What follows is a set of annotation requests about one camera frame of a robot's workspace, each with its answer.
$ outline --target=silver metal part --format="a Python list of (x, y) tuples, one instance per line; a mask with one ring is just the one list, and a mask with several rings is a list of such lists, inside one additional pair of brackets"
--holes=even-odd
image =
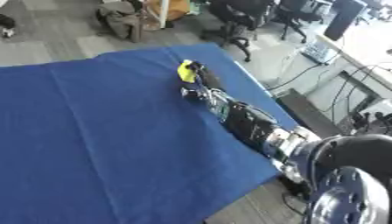
[(282, 172), (288, 179), (296, 183), (306, 180), (305, 175), (298, 168), (297, 161), (292, 160), (294, 151), (301, 151), (305, 145), (318, 143), (321, 139), (313, 132), (303, 127), (296, 127), (293, 131), (287, 132), (284, 129), (275, 129), (266, 139), (269, 147), (279, 150), (282, 158), (271, 158), (272, 164)]
[(386, 224), (388, 220), (389, 195), (385, 187), (350, 166), (330, 172), (318, 183), (304, 217), (305, 224)]
[(219, 89), (211, 89), (204, 93), (208, 109), (218, 117), (220, 123), (228, 118), (228, 99), (230, 97)]

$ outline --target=cable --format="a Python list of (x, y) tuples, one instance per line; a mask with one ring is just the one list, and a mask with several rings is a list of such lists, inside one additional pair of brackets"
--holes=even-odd
[[(387, 62), (380, 62), (377, 65), (374, 65), (374, 67), (372, 67), (372, 69), (370, 69), (370, 71), (366, 73), (366, 75), (360, 80), (360, 82), (363, 82), (367, 77), (369, 77), (370, 74), (373, 72), (373, 70), (375, 70), (375, 68), (377, 68), (377, 67), (379, 67), (380, 69), (383, 69), (385, 71), (390, 71), (390, 68), (385, 68), (385, 67), (381, 67), (380, 66), (380, 64), (388, 64), (388, 63), (392, 64), (392, 61), (391, 62), (389, 62), (389, 61), (387, 61)], [(351, 112), (351, 107), (350, 107), (350, 97), (351, 97), (351, 95), (353, 94), (353, 92), (354, 92), (354, 90), (356, 88), (357, 88), (357, 86), (353, 86), (353, 88), (350, 90), (350, 92), (346, 96), (346, 113), (347, 113), (348, 116), (350, 116), (353, 113), (353, 112)]]
[(351, 73), (351, 74), (349, 75), (349, 77), (345, 80), (345, 82), (344, 82), (343, 85), (341, 86), (341, 88), (340, 88), (340, 90), (338, 91), (338, 93), (335, 95), (335, 98), (333, 98), (332, 104), (331, 104), (331, 106), (330, 106), (330, 108), (332, 108), (332, 122), (333, 122), (333, 123), (335, 123), (335, 105), (336, 105), (336, 103), (337, 103), (336, 101), (337, 101), (339, 95), (341, 94), (341, 92), (343, 91), (343, 89), (345, 88), (346, 84), (347, 84), (347, 83), (353, 78), (353, 76), (354, 76), (355, 74), (357, 74), (359, 71), (362, 71), (363, 69), (365, 69), (365, 68), (367, 68), (367, 67), (373, 67), (373, 68), (371, 69), (371, 71), (367, 73), (367, 75), (366, 75), (365, 77), (369, 76), (369, 75), (372, 73), (373, 69), (375, 69), (375, 67), (377, 67), (377, 66), (380, 65), (381, 63), (378, 63), (378, 64), (376, 64), (376, 65), (367, 65), (367, 66), (359, 67), (357, 70), (355, 70), (353, 73)]
[(324, 63), (318, 63), (318, 64), (316, 64), (316, 65), (314, 65), (314, 66), (310, 66), (310, 67), (306, 68), (302, 73), (299, 73), (298, 75), (296, 75), (296, 76), (294, 76), (293, 78), (287, 80), (286, 82), (284, 82), (284, 83), (282, 83), (282, 84), (279, 84), (279, 85), (277, 85), (277, 86), (274, 86), (274, 87), (266, 88), (265, 90), (266, 90), (266, 91), (270, 91), (270, 90), (274, 90), (274, 89), (277, 89), (277, 88), (281, 88), (281, 87), (283, 87), (283, 86), (285, 86), (285, 85), (287, 85), (287, 84), (293, 82), (294, 80), (296, 80), (297, 78), (301, 77), (303, 74), (307, 73), (308, 71), (312, 70), (313, 68), (315, 68), (315, 67), (320, 67), (320, 66), (322, 66), (322, 65), (328, 64), (330, 61), (334, 60), (336, 57), (338, 57), (338, 56), (342, 53), (343, 47), (344, 47), (344, 46), (345, 46), (345, 39), (344, 39), (344, 36), (342, 36), (342, 45), (341, 45), (341, 48), (338, 50), (338, 52), (336, 52), (335, 55), (333, 55), (333, 57), (331, 57), (330, 59), (328, 59), (326, 62), (324, 62)]
[(299, 214), (299, 215), (301, 215), (301, 216), (304, 216), (304, 215), (305, 215), (304, 213), (301, 213), (300, 211), (298, 211), (296, 208), (292, 207), (292, 206), (287, 202), (287, 199), (286, 199), (287, 196), (290, 196), (290, 195), (289, 195), (288, 193), (283, 193), (283, 194), (282, 194), (282, 201), (283, 201), (283, 203), (284, 203), (291, 211), (293, 211), (294, 213)]
[(390, 125), (384, 119), (382, 119), (381, 121), (385, 125), (385, 128), (386, 128), (384, 135), (387, 135), (390, 132)]

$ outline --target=electronic device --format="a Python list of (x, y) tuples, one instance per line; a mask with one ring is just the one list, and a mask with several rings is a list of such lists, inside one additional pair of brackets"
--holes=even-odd
[(326, 28), (324, 35), (332, 40), (340, 39), (366, 6), (367, 4), (360, 0), (345, 1), (342, 9)]

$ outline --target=blue cloth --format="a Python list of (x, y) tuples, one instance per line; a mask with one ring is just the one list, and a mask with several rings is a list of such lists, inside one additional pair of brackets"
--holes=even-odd
[(183, 59), (296, 126), (215, 45), (0, 68), (0, 222), (198, 223), (274, 178), (266, 158), (181, 98)]

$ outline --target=black chair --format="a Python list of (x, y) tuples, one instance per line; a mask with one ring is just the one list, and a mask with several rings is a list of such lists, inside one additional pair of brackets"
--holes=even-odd
[(282, 0), (276, 9), (275, 22), (284, 24), (282, 40), (286, 39), (287, 30), (291, 27), (295, 32), (299, 33), (303, 39), (302, 43), (306, 43), (306, 34), (301, 31), (301, 24), (299, 19), (311, 22), (321, 19), (320, 16), (313, 13), (306, 13), (301, 11), (308, 0)]
[(273, 0), (213, 0), (209, 10), (224, 25), (219, 30), (204, 30), (200, 37), (216, 36), (223, 39), (222, 47), (227, 44), (238, 46), (246, 54), (245, 61), (249, 62), (249, 39), (240, 35), (244, 28), (254, 31), (272, 3)]
[(363, 12), (355, 19), (355, 24), (359, 25), (360, 22), (365, 22), (369, 25), (369, 20), (378, 18), (380, 10), (384, 8), (384, 5), (381, 1), (378, 0), (362, 0), (362, 2), (367, 4), (367, 6), (363, 10)]

